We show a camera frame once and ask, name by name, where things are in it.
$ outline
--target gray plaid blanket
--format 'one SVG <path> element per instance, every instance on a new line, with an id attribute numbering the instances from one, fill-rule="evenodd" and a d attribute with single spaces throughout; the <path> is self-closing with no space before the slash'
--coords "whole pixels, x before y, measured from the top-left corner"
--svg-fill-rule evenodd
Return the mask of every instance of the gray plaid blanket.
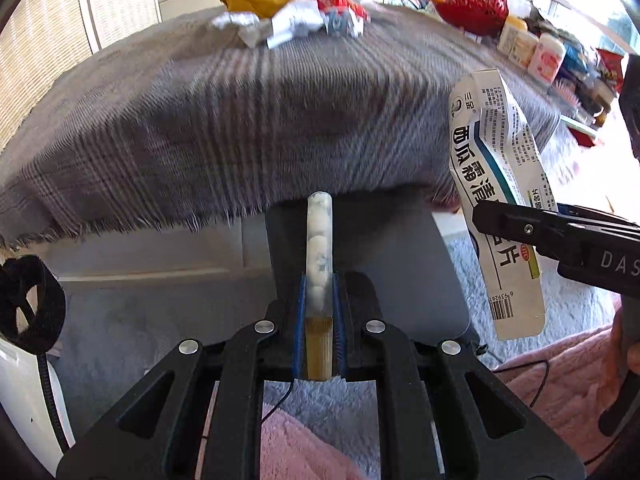
<path id="1" fill-rule="evenodd" d="M 407 9 L 364 36 L 244 46 L 205 10 L 62 75 L 0 154 L 0 245 L 185 225 L 331 193 L 425 187 L 453 204 L 447 101 L 498 67 L 539 147 L 559 112 L 524 72 Z"/>

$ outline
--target black velcro strap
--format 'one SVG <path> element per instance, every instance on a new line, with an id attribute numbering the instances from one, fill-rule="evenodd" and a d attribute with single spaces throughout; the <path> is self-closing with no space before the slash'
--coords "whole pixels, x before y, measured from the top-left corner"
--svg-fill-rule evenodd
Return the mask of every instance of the black velcro strap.
<path id="1" fill-rule="evenodd" d="M 36 287 L 38 309 L 34 316 L 27 292 Z M 11 258 L 0 269 L 0 332 L 30 354 L 49 351 L 65 322 L 65 293 L 53 274 L 34 254 Z M 29 327 L 18 333 L 16 310 L 25 313 Z"/>

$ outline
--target pink towel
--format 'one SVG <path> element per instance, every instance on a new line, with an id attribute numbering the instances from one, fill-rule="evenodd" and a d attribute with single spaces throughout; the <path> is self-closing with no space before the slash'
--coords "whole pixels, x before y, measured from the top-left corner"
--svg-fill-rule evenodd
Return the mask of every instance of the pink towel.
<path id="1" fill-rule="evenodd" d="M 549 361 L 549 377 L 533 410 L 584 462 L 610 443 L 610 439 L 598 430 L 602 407 L 596 399 L 602 377 L 602 360 L 609 349 L 609 334 L 610 327 L 584 332 L 523 354 L 500 367 L 511 368 L 544 359 Z M 529 404 L 542 383 L 544 373 L 545 365 L 539 364 L 498 373 L 498 377 Z M 592 471 L 601 460 L 589 466 L 588 471 Z"/>
<path id="2" fill-rule="evenodd" d="M 265 415 L 271 406 L 265 404 Z M 262 426 L 260 478 L 365 480 L 348 457 L 324 443 L 295 418 L 276 410 Z"/>

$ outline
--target snack package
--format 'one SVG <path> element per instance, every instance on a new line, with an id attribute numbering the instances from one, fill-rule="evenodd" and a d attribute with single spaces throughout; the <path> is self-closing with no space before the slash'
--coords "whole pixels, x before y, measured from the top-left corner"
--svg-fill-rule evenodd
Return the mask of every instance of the snack package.
<path id="1" fill-rule="evenodd" d="M 557 211 L 527 120 L 496 69 L 463 78 L 449 97 L 449 169 L 462 201 L 489 295 L 498 339 L 535 336 L 545 326 L 533 247 L 481 234 L 481 200 Z"/>
<path id="2" fill-rule="evenodd" d="M 600 53 L 601 58 L 598 70 L 607 84 L 620 94 L 622 85 L 625 83 L 625 78 L 622 75 L 623 56 L 610 52 L 609 50 L 604 50 L 603 48 L 599 48 L 597 51 Z"/>

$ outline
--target person's hand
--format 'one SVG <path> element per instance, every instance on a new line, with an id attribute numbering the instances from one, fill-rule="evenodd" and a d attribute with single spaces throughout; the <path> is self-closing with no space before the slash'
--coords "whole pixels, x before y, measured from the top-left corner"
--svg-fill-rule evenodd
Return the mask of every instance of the person's hand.
<path id="1" fill-rule="evenodd" d="M 601 412 L 609 408 L 618 398 L 623 378 L 618 367 L 622 361 L 622 309 L 616 312 L 611 327 L 609 350 L 602 360 L 602 378 L 598 388 L 597 403 Z M 640 375 L 640 343 L 629 347 L 626 354 L 629 370 Z"/>

